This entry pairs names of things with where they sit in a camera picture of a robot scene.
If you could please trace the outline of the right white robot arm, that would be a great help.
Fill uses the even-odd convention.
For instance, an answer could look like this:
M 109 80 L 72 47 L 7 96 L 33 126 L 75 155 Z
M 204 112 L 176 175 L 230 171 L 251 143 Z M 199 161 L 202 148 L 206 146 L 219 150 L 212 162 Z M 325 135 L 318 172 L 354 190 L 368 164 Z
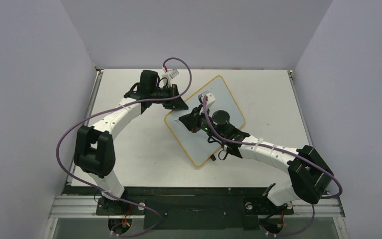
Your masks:
M 199 105 L 178 120 L 192 133 L 205 132 L 207 142 L 218 143 L 226 155 L 253 159 L 288 175 L 288 180 L 272 183 L 264 191 L 260 200 L 264 211 L 275 213 L 295 200 L 313 205 L 320 201 L 333 173 L 312 146 L 289 148 L 268 143 L 231 124 L 228 112 L 218 110 L 207 116 L 203 110 Z

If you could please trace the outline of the yellow-framed whiteboard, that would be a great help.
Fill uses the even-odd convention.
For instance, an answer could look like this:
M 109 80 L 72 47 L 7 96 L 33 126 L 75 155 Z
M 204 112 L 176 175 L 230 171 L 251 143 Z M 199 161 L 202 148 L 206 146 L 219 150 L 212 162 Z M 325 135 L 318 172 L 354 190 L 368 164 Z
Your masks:
M 229 87 L 220 75 L 215 76 L 185 100 L 189 106 L 188 110 L 169 112 L 164 118 L 165 124 L 196 167 L 201 167 L 210 159 L 216 160 L 215 153 L 219 149 L 226 155 L 231 155 L 238 147 L 233 144 L 232 149 L 228 149 L 227 144 L 217 138 L 209 126 L 207 131 L 202 129 L 197 133 L 191 133 L 178 120 L 179 117 L 189 114 L 193 108 L 201 105 L 197 97 L 205 91 L 214 94 L 215 103 L 207 109 L 207 112 L 213 127 L 221 136 L 230 140 L 243 139 L 244 135 L 240 129 L 246 122 Z

